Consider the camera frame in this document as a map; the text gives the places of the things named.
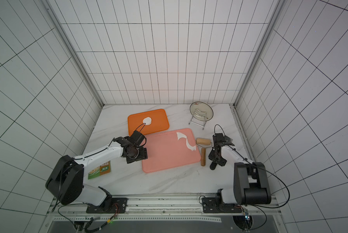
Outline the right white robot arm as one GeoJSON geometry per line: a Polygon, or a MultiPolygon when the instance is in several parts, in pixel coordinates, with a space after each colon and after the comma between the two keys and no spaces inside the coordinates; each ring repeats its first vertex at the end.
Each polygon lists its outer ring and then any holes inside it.
{"type": "Polygon", "coordinates": [[[209,153],[210,169],[217,166],[233,167],[233,186],[219,189],[217,195],[221,204],[257,205],[272,201],[267,171],[263,163],[248,160],[232,148],[232,139],[223,133],[215,133],[213,147],[209,153]]]}

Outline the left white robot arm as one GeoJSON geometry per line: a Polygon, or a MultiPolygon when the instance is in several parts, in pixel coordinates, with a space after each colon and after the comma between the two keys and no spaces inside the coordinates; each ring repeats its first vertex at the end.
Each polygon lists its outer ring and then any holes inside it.
{"type": "Polygon", "coordinates": [[[93,206],[106,206],[112,195],[102,187],[93,187],[84,183],[87,176],[97,166],[123,157],[128,164],[148,158],[144,147],[146,137],[134,131],[132,136],[114,138],[108,145],[90,153],[70,157],[61,157],[45,187],[63,205],[82,202],[93,206]]]}

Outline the wooden dough roller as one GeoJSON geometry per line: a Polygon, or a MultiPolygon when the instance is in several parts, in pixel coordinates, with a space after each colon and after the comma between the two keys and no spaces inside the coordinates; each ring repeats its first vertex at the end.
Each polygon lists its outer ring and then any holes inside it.
{"type": "Polygon", "coordinates": [[[204,167],[206,165],[206,150],[212,147],[212,142],[207,138],[197,138],[196,144],[200,148],[201,166],[204,167]]]}

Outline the white dough on orange mat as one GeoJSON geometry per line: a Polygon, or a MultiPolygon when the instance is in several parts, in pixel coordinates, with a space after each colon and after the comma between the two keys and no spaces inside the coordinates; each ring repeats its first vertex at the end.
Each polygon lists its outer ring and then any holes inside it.
{"type": "Polygon", "coordinates": [[[146,117],[143,119],[143,124],[148,126],[148,125],[151,125],[152,124],[152,118],[151,117],[146,117]]]}

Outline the white dough trim strip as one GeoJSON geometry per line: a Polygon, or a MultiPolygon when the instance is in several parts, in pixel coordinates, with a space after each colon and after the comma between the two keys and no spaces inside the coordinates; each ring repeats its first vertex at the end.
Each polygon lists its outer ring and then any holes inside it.
{"type": "Polygon", "coordinates": [[[192,146],[190,143],[189,143],[189,140],[187,138],[187,136],[181,132],[177,132],[177,139],[180,140],[184,138],[185,141],[186,141],[186,147],[191,150],[191,151],[195,151],[196,150],[196,146],[192,146]]]}

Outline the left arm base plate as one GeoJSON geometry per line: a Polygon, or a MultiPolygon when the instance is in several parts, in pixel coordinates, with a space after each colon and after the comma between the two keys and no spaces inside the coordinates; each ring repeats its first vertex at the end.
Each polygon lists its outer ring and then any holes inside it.
{"type": "Polygon", "coordinates": [[[123,214],[126,211],[128,198],[107,197],[100,206],[88,205],[88,214],[123,214]]]}

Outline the pink silicone mat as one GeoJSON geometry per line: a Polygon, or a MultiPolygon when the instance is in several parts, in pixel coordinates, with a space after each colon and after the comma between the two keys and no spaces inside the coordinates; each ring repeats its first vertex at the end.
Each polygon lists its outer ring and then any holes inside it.
{"type": "Polygon", "coordinates": [[[198,163],[201,160],[200,151],[190,128],[152,134],[146,138],[145,148],[148,158],[142,161],[142,169],[145,173],[173,169],[198,163]],[[184,138],[178,140],[177,132],[185,134],[189,143],[196,146],[196,150],[189,150],[184,138]]]}

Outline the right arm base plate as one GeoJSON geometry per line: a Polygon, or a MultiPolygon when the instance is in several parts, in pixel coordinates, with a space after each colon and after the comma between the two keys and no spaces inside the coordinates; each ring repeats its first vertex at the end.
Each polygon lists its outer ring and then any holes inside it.
{"type": "Polygon", "coordinates": [[[235,204],[227,204],[218,198],[201,197],[200,203],[203,212],[207,214],[238,214],[242,213],[242,208],[235,204]]]}

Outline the orange silicone mat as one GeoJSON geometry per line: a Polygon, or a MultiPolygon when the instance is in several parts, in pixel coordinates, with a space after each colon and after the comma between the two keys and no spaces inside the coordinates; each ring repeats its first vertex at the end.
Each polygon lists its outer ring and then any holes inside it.
{"type": "Polygon", "coordinates": [[[149,135],[166,131],[170,128],[169,120],[164,109],[157,109],[128,116],[128,134],[134,131],[149,135]]]}

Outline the aluminium mounting rail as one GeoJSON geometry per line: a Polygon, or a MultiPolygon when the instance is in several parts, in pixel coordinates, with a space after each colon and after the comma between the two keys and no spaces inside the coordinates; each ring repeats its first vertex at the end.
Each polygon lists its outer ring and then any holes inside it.
{"type": "Polygon", "coordinates": [[[207,214],[200,198],[206,194],[117,195],[128,198],[123,214],[88,214],[88,205],[75,203],[49,210],[42,233],[285,233],[281,210],[239,206],[238,214],[207,214]]]}

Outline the green orange flour packet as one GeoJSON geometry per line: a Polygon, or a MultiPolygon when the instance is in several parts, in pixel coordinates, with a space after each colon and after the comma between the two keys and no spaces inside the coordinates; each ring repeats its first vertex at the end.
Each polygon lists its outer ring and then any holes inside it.
{"type": "Polygon", "coordinates": [[[88,173],[88,180],[100,177],[111,172],[111,162],[108,161],[88,173]]]}

